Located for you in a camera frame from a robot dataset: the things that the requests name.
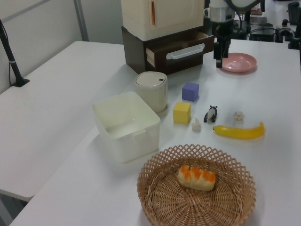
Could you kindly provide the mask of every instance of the woven basket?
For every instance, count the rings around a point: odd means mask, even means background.
[[[179,184],[184,165],[216,173],[212,191]],[[230,155],[200,145],[170,147],[142,168],[137,191],[143,211],[155,226],[240,226],[255,206],[255,183],[250,172]]]

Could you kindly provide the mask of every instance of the toy panda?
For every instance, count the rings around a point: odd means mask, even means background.
[[[216,116],[217,116],[217,106],[210,105],[210,109],[204,117],[204,122],[207,122],[208,119],[211,119],[211,122],[215,122]]]

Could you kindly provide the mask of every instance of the yellow block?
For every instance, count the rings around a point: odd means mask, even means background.
[[[191,104],[177,102],[174,106],[174,122],[188,124],[190,120]]]

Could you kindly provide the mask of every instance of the toy banana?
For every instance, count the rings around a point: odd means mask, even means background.
[[[242,129],[229,126],[214,126],[213,130],[217,134],[239,139],[252,139],[260,137],[262,134],[264,134],[264,126],[262,121],[259,122],[259,126],[250,129]]]

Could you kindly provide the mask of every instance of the purple block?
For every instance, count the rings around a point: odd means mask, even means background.
[[[187,82],[182,88],[182,99],[195,101],[198,97],[199,85],[193,82]]]

